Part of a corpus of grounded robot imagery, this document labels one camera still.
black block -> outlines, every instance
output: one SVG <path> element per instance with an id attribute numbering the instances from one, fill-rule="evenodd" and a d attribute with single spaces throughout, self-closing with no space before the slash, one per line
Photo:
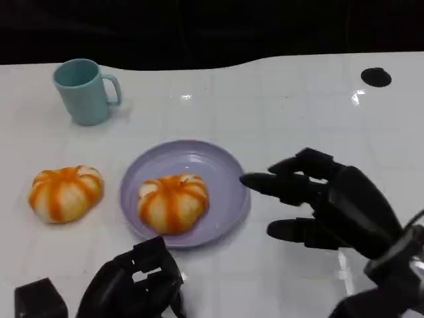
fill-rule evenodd
<path id="1" fill-rule="evenodd" d="M 68 308 L 45 278 L 15 289 L 15 318 L 68 318 Z"/>

orange striped bun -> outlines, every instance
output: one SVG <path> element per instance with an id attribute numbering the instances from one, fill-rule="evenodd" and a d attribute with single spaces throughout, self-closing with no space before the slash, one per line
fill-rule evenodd
<path id="1" fill-rule="evenodd" d="M 141 221 L 160 234 L 176 235 L 190 230 L 208 205 L 205 182 L 191 174 L 146 181 L 138 196 Z"/>
<path id="2" fill-rule="evenodd" d="M 87 166 L 41 171 L 32 183 L 29 205 L 46 223 L 82 217 L 103 193 L 100 173 Z"/>

orange stripe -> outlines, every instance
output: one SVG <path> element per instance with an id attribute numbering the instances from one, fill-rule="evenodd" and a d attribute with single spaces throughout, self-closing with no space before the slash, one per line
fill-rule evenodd
<path id="1" fill-rule="evenodd" d="M 178 215 L 178 198 L 176 193 L 168 191 L 166 196 L 166 223 L 170 234 L 176 234 L 181 229 L 180 217 Z"/>
<path id="2" fill-rule="evenodd" d="M 59 170 L 58 178 L 72 180 L 78 178 L 77 170 L 75 168 L 67 167 Z"/>
<path id="3" fill-rule="evenodd" d="M 180 174 L 178 176 L 172 176 L 170 178 L 169 182 L 167 183 L 168 188 L 172 189 L 172 188 L 175 188 L 175 187 L 179 187 L 180 186 L 180 180 L 181 180 L 182 176 L 183 176 L 182 174 Z"/>
<path id="4" fill-rule="evenodd" d="M 48 207 L 50 212 L 50 217 L 56 222 L 62 222 L 63 216 L 60 209 L 59 203 L 59 192 L 60 192 L 60 182 L 52 182 L 50 184 L 50 191 L 48 197 Z"/>

robotic hand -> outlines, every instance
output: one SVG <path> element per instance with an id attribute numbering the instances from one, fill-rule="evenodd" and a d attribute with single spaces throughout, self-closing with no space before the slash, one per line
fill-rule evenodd
<path id="1" fill-rule="evenodd" d="M 136 282 L 137 272 L 149 274 Z M 183 282 L 164 239 L 156 237 L 104 264 L 85 291 L 76 317 L 161 318 L 170 306 L 177 318 L 186 318 Z M 68 308 L 45 278 L 15 290 L 15 317 L 68 318 Z"/>
<path id="2" fill-rule="evenodd" d="M 151 272 L 135 282 L 136 272 Z M 186 318 L 180 287 L 183 279 L 162 237 L 140 243 L 104 264 L 84 293 L 77 318 L 160 318 L 170 305 Z"/>
<path id="3" fill-rule="evenodd" d="M 282 203 L 308 203 L 314 217 L 274 221 L 267 229 L 271 237 L 309 248 L 352 247 L 370 259 L 365 274 L 377 288 L 344 299 L 332 318 L 399 317 L 410 308 L 424 313 L 424 227 L 414 224 L 418 217 L 402 229 L 386 198 L 359 169 L 310 148 L 268 171 L 240 180 Z"/>

plate rim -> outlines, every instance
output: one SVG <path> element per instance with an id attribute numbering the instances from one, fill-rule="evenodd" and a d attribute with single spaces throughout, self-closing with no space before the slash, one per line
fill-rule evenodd
<path id="1" fill-rule="evenodd" d="M 134 164 L 139 161 L 143 156 L 146 156 L 149 152 L 154 152 L 155 150 L 157 150 L 158 148 L 162 148 L 168 144 L 175 144 L 175 143 L 180 143 L 180 142 L 184 142 L 184 143 L 189 143 L 189 142 L 196 142 L 196 143 L 200 143 L 200 144 L 206 144 L 207 146 L 212 146 L 214 148 L 218 148 L 220 151 L 224 152 L 226 155 L 228 155 L 232 160 L 234 160 L 234 162 L 237 164 L 237 166 L 239 166 L 241 172 L 244 174 L 245 170 L 243 169 L 243 167 L 241 166 L 240 162 L 226 149 L 224 149 L 221 146 L 218 146 L 216 144 L 213 144 L 212 142 L 207 142 L 204 140 L 197 140 L 197 139 L 177 139 L 177 140 L 172 140 L 172 141 L 167 141 L 167 142 L 162 142 L 160 144 L 157 144 L 156 146 L 153 146 L 151 148 L 149 148 L 148 150 L 144 151 L 142 154 L 140 154 L 137 158 L 135 158 L 135 160 L 133 160 L 130 165 L 127 167 L 122 180 L 119 184 L 119 207 L 121 208 L 121 213 L 124 215 L 124 218 L 127 222 L 127 224 L 129 225 L 131 231 L 139 238 L 144 239 L 144 240 L 148 240 L 151 239 L 148 235 L 145 235 L 143 233 L 141 233 L 136 227 L 135 225 L 133 225 L 129 218 L 127 217 L 127 214 L 125 213 L 125 209 L 123 208 L 123 194 L 122 194 L 122 188 L 123 188 L 123 183 L 127 178 L 127 174 L 130 170 L 131 167 L 134 166 Z M 228 223 L 228 225 L 225 227 L 224 231 L 221 231 L 221 233 L 213 238 L 209 238 L 207 240 L 201 241 L 201 242 L 197 242 L 197 243 L 192 243 L 192 244 L 178 244 L 178 243 L 172 243 L 172 242 L 168 242 L 168 240 L 166 239 L 166 236 L 160 235 L 158 234 L 157 236 L 161 236 L 164 238 L 165 241 L 165 245 L 168 248 L 175 248 L 175 249 L 184 249 L 184 248 L 193 248 L 193 247 L 197 247 L 197 246 L 202 246 L 202 245 L 206 245 L 209 244 L 211 242 L 214 241 L 218 241 L 219 239 L 223 238 L 224 236 L 228 235 L 233 228 L 235 228 L 237 225 L 241 224 L 248 216 L 248 214 L 250 213 L 250 209 L 251 209 L 251 196 L 250 196 L 250 190 L 246 187 L 246 195 L 244 197 L 244 201 L 242 203 L 242 207 L 240 208 L 241 213 L 239 213 L 237 215 L 237 217 L 234 219 L 233 222 Z"/>

